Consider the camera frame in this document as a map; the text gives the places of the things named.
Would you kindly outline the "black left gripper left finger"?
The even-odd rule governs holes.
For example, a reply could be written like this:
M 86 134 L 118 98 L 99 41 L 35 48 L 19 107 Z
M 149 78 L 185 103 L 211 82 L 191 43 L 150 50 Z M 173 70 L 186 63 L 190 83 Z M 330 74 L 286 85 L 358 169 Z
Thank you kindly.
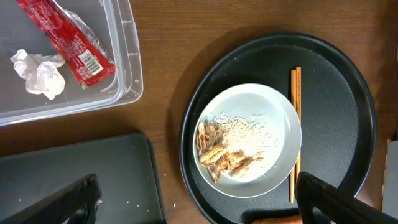
M 3 224 L 94 224 L 102 192 L 96 174 L 88 174 L 41 201 L 2 220 Z

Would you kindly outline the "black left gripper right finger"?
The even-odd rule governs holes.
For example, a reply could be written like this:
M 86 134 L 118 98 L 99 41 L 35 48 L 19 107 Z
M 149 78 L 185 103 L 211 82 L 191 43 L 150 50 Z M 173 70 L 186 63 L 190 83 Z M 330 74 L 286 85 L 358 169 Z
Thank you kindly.
M 316 223 L 313 210 L 317 208 L 335 223 L 390 223 L 397 219 L 349 197 L 336 187 L 301 172 L 295 185 L 295 198 L 303 223 Z

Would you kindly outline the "red snack wrapper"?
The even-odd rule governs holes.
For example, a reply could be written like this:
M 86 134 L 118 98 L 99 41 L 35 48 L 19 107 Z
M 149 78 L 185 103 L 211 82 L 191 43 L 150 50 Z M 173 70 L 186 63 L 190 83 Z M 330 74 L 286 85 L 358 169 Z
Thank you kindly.
M 54 0 L 17 0 L 50 39 L 76 80 L 87 88 L 116 73 L 116 66 L 95 33 L 74 12 Z

